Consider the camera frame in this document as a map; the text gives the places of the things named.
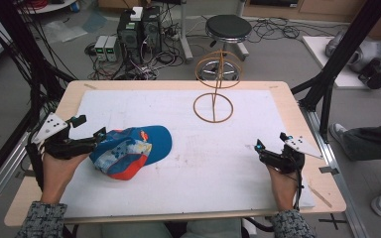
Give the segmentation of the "white table mat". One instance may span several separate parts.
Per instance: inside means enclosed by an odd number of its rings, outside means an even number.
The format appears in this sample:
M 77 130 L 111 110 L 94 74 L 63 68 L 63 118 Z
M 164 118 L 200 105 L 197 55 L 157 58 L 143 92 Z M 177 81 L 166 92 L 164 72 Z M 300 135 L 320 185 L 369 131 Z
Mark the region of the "white table mat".
M 226 90 L 233 115 L 207 123 L 192 110 L 204 90 L 90 90 L 79 113 L 86 122 L 74 138 L 106 127 L 163 125 L 173 138 L 171 152 L 129 180 L 109 178 L 91 161 L 83 162 L 64 193 L 68 219 L 240 212 L 275 206 L 270 178 L 254 150 L 283 149 L 286 128 L 268 90 Z

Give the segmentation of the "blue and orange cap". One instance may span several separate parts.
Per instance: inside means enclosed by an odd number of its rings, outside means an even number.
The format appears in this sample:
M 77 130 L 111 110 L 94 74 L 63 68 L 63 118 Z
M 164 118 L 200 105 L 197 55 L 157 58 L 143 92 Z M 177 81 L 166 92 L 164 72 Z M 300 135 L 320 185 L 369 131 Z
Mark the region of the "blue and orange cap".
M 172 144 L 170 131 L 161 125 L 111 130 L 89 157 L 110 178 L 129 180 L 143 167 L 165 158 Z

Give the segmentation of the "person's left hand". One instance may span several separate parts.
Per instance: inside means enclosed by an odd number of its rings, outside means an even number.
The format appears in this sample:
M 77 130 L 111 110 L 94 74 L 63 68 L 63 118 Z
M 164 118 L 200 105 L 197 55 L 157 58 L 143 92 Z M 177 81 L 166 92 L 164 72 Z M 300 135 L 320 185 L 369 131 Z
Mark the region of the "person's left hand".
M 88 154 L 83 154 L 69 160 L 59 160 L 48 153 L 44 153 L 44 185 L 40 202 L 46 204 L 59 203 L 76 168 L 87 158 Z

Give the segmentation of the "white round table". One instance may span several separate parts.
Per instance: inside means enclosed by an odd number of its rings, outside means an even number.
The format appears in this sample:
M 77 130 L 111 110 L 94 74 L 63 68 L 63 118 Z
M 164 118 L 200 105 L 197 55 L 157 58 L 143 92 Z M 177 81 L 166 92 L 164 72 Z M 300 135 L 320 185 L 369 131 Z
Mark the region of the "white round table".
M 78 0 L 20 0 L 17 4 L 19 13 L 43 14 L 60 9 L 69 9 L 77 13 L 80 10 Z

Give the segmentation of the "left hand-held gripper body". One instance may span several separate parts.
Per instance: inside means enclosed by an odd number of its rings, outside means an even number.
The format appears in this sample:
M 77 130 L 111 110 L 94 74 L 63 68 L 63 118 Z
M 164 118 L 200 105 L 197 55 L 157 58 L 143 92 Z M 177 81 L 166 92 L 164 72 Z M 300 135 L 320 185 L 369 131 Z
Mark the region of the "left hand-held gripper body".
M 33 143 L 59 160 L 69 160 L 79 155 L 91 153 L 98 144 L 94 142 L 93 136 L 72 139 L 69 136 L 71 128 L 68 127 L 66 121 L 51 112 L 33 138 Z

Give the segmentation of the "thin wooden strip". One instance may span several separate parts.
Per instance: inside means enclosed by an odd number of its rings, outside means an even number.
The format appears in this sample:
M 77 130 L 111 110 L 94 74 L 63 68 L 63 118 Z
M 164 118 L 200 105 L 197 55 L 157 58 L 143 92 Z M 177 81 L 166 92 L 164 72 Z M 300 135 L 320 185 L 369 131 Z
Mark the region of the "thin wooden strip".
M 309 189 L 311 190 L 311 192 L 317 196 L 324 204 L 326 204 L 329 208 L 332 208 L 332 204 L 324 197 L 322 196 L 317 190 L 315 190 L 313 187 L 311 187 L 310 185 L 308 185 Z

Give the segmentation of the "grey robot shell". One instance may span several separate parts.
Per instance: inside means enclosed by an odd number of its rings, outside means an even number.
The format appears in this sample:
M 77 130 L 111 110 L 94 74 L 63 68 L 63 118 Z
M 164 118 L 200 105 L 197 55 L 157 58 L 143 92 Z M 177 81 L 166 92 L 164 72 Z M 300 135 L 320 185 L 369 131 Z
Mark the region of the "grey robot shell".
M 344 31 L 339 31 L 325 47 L 325 55 L 330 57 L 345 35 Z M 381 43 L 364 40 L 351 58 L 348 60 L 348 67 L 354 72 L 362 71 L 370 62 L 377 60 L 381 66 Z

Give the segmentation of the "black round stool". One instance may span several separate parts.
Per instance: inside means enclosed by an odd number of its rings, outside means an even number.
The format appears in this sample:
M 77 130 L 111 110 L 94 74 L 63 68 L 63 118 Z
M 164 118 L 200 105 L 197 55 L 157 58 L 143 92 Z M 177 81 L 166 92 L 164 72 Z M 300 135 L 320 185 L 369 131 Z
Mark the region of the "black round stool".
M 228 46 L 245 42 L 251 34 L 252 26 L 236 15 L 217 15 L 205 23 L 205 32 L 211 38 L 210 47 L 222 43 L 218 51 L 206 55 L 196 67 L 196 78 L 200 80 L 238 80 L 241 68 L 228 56 Z

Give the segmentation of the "grey tape piece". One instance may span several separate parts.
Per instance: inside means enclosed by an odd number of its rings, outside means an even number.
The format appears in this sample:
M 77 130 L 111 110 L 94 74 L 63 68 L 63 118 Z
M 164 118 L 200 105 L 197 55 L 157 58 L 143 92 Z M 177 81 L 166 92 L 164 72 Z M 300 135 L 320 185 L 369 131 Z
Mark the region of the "grey tape piece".
M 322 174 L 326 174 L 326 173 L 329 173 L 333 176 L 335 175 L 338 175 L 339 174 L 339 170 L 337 168 L 332 168 L 332 167 L 321 167 L 321 168 L 318 168 L 320 170 L 320 172 Z

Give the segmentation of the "black computer tower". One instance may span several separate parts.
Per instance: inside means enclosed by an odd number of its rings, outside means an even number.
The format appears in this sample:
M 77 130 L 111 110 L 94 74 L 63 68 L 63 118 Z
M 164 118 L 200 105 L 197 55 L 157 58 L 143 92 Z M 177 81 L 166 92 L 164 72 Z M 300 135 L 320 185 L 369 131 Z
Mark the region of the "black computer tower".
M 140 21 L 132 21 L 131 13 L 125 11 L 121 14 L 117 27 L 117 35 L 120 41 L 122 54 L 133 63 L 140 63 L 140 47 L 143 41 L 142 24 Z
M 159 6 L 146 8 L 143 12 L 143 29 L 147 50 L 159 53 L 161 47 L 161 10 Z

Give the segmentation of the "black frame strut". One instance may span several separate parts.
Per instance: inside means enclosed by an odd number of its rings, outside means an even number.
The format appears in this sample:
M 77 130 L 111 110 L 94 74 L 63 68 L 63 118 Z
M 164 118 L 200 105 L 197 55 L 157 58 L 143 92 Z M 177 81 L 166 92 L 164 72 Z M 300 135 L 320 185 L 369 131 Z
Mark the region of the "black frame strut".
M 0 30 L 0 44 L 30 86 L 31 108 L 0 150 L 0 169 L 23 133 L 39 125 L 41 110 L 51 109 L 61 101 L 64 93 L 62 82 L 75 81 L 73 75 L 45 58 L 24 21 L 26 8 L 19 7 L 14 1 L 0 0 L 0 23 L 10 37 L 6 41 Z
M 319 101 L 322 100 L 318 132 L 326 143 L 333 84 L 380 18 L 381 0 L 367 0 L 322 70 L 315 77 L 291 89 L 293 94 L 309 90 L 299 101 L 299 104 L 309 112 L 315 112 Z

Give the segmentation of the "grey desk leg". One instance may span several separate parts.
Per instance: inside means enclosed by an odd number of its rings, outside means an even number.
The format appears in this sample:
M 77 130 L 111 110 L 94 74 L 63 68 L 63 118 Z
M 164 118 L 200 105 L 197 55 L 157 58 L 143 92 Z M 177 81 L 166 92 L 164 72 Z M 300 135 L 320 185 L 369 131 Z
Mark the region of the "grey desk leg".
M 181 6 L 181 31 L 180 31 L 180 42 L 184 52 L 185 63 L 191 63 L 193 60 L 193 55 L 191 52 L 191 47 L 187 39 L 187 0 L 180 0 Z

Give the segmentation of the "clear plastic sheet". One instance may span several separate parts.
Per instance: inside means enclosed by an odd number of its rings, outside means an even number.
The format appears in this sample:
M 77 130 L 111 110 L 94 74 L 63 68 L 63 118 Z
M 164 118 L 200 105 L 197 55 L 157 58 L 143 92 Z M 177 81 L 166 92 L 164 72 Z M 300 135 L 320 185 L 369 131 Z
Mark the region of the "clear plastic sheet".
M 65 21 L 53 21 L 43 28 L 49 43 L 69 42 L 102 28 L 107 19 L 98 13 L 92 13 L 82 26 L 69 27 Z

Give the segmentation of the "white floor board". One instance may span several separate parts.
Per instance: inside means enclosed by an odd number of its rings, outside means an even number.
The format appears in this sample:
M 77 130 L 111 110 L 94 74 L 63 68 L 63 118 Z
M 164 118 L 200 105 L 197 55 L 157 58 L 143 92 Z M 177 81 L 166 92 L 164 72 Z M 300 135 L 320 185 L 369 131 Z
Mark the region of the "white floor board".
M 310 53 L 314 56 L 320 67 L 324 67 L 328 61 L 325 55 L 325 47 L 332 37 L 303 36 L 303 42 Z M 334 82 L 334 87 L 339 89 L 367 89 L 359 79 L 358 74 L 345 66 Z

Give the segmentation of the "person's right hand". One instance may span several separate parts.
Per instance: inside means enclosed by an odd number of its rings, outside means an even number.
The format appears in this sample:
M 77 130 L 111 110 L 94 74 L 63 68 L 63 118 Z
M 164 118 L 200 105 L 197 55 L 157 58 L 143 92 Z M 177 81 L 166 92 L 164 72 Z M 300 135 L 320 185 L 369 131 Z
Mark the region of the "person's right hand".
M 267 167 L 267 170 L 270 175 L 272 192 L 278 210 L 293 209 L 293 200 L 298 188 L 296 174 L 281 174 L 270 166 Z

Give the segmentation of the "aluminium rail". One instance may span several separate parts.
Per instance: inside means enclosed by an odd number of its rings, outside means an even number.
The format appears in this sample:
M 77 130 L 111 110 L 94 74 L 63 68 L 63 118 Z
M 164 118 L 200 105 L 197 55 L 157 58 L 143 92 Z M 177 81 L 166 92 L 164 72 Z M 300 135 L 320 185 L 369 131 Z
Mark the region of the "aluminium rail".
M 4 157 L 4 163 L 0 167 L 0 194 L 27 155 L 25 146 L 27 145 L 28 137 L 29 133 L 25 133 L 11 147 L 9 155 Z
M 327 135 L 322 135 L 319 132 L 320 120 L 315 112 L 310 112 L 301 107 L 301 112 L 304 115 L 311 132 L 317 142 L 317 145 L 322 152 L 323 159 L 327 166 L 331 169 L 332 177 L 345 201 L 346 208 L 344 211 L 347 222 L 350 226 L 354 238 L 370 238 L 366 228 L 355 208 L 355 202 L 351 196 L 348 186 L 344 180 L 340 167 L 337 163 L 336 157 L 333 153 L 331 145 L 327 140 Z

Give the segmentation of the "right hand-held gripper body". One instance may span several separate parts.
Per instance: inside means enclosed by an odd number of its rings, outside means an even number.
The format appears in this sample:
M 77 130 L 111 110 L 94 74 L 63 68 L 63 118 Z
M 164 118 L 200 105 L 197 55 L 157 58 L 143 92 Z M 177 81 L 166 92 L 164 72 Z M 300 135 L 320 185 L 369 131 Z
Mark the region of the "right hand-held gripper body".
M 300 136 L 284 142 L 281 154 L 266 149 L 266 152 L 260 155 L 260 161 L 277 169 L 282 174 L 290 174 L 303 169 L 305 155 L 322 158 L 321 152 Z

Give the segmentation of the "small white box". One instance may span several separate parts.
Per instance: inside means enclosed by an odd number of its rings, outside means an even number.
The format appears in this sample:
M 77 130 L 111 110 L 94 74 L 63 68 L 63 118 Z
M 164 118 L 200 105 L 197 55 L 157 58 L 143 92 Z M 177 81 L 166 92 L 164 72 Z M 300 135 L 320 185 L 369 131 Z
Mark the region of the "small white box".
M 133 7 L 132 13 L 130 14 L 131 21 L 140 21 L 143 16 L 143 8 L 142 7 Z

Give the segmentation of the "grey power supply unit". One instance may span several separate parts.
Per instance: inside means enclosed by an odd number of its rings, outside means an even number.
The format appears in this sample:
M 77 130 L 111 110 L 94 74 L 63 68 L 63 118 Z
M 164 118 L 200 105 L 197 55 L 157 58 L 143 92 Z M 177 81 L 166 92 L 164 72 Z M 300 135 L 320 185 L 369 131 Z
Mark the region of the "grey power supply unit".
M 106 61 L 107 60 L 107 56 L 106 56 L 106 53 L 104 50 L 107 39 L 108 39 L 107 36 L 99 36 L 95 45 L 94 45 L 96 56 L 100 61 Z
M 110 36 L 105 44 L 105 52 L 108 61 L 115 62 L 120 56 L 120 46 L 115 36 Z

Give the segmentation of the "black tape cross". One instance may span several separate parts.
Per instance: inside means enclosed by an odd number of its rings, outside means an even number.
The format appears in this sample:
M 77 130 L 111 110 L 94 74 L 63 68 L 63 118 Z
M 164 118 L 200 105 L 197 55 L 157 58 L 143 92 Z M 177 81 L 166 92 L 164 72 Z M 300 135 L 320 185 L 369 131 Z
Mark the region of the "black tape cross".
M 336 219 L 333 213 L 331 213 L 329 215 L 329 218 L 320 218 L 318 221 L 321 222 L 321 223 L 330 223 L 330 224 L 332 224 L 335 230 L 339 229 L 339 227 L 338 227 L 339 224 L 346 224 L 347 223 L 346 220 Z

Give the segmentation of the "black device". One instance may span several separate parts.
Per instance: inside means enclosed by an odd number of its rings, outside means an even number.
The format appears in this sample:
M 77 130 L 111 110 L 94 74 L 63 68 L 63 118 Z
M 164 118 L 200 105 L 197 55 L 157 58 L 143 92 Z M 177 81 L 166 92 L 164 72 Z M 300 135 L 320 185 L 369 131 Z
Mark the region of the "black device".
M 358 75 L 358 79 L 370 89 L 381 88 L 381 65 L 373 59 Z

